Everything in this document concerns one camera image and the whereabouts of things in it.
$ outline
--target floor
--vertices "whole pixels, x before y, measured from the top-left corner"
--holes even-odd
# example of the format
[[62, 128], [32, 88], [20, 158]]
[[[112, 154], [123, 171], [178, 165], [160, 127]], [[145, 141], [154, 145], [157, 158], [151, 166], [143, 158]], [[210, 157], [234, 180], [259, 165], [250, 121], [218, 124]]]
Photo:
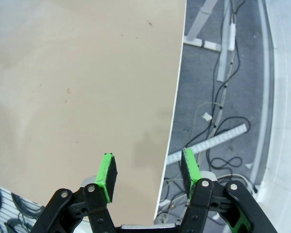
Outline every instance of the floor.
[[[187, 0], [185, 35], [187, 35], [197, 12], [204, 4], [204, 0]], [[224, 1], [218, 1], [213, 13], [209, 17], [198, 38], [220, 43], [220, 28], [223, 20]], [[258, 3], [256, 0], [247, 0], [237, 13], [236, 38], [239, 47], [240, 69], [228, 84], [226, 101], [223, 108], [222, 120], [231, 116], [246, 117], [251, 123], [249, 132], [211, 149], [210, 157], [220, 157], [229, 160], [235, 156], [242, 158], [242, 165], [232, 167], [233, 173], [250, 176], [250, 169], [246, 167], [253, 163], [259, 134], [259, 125], [263, 95], [263, 47], [260, 28]], [[195, 122], [193, 122], [196, 107], [204, 102], [211, 102], [213, 69], [219, 53], [204, 48], [183, 45], [182, 64], [180, 70], [178, 96], [173, 122], [169, 154], [178, 151], [190, 140], [191, 135], [202, 132], [208, 122], [201, 116], [211, 114], [211, 105], [206, 104], [199, 108]], [[222, 83], [215, 81], [215, 92]], [[223, 128], [233, 128], [243, 123], [240, 119], [231, 119]], [[206, 134], [196, 142], [205, 140]], [[208, 170], [206, 159], [200, 165], [200, 170]], [[213, 170], [219, 176], [229, 173], [228, 170]], [[174, 178], [179, 174], [178, 163], [168, 165], [165, 178]], [[173, 183], [164, 183], [162, 200], [171, 200], [183, 194], [182, 180]], [[186, 198], [179, 198], [172, 207], [163, 209], [163, 214], [156, 222], [177, 222], [184, 214]], [[204, 233], [222, 232], [224, 223], [219, 224], [208, 219]]]

